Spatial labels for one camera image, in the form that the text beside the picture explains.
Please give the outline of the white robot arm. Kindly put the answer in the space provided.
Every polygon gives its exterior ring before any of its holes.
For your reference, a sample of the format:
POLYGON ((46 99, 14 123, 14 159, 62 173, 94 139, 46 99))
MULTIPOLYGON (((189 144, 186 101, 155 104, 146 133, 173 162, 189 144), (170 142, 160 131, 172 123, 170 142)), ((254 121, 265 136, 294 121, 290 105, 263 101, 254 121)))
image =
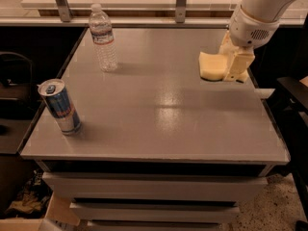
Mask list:
POLYGON ((247 79, 253 50, 267 44, 283 13, 295 0, 242 0, 233 11, 220 52, 228 57, 223 81, 247 79))

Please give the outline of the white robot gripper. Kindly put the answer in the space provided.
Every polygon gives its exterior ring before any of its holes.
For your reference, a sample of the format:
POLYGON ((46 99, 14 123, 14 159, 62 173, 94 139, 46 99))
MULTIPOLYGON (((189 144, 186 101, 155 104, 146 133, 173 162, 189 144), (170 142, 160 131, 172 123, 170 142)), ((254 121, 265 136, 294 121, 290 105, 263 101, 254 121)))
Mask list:
POLYGON ((225 32, 218 51, 222 55, 229 54, 224 81, 244 83, 247 80, 247 69, 255 59, 253 48, 270 41, 279 26, 279 20, 277 10, 270 7, 237 6, 230 19, 229 32, 225 32), (233 44, 239 47, 232 50, 233 44))

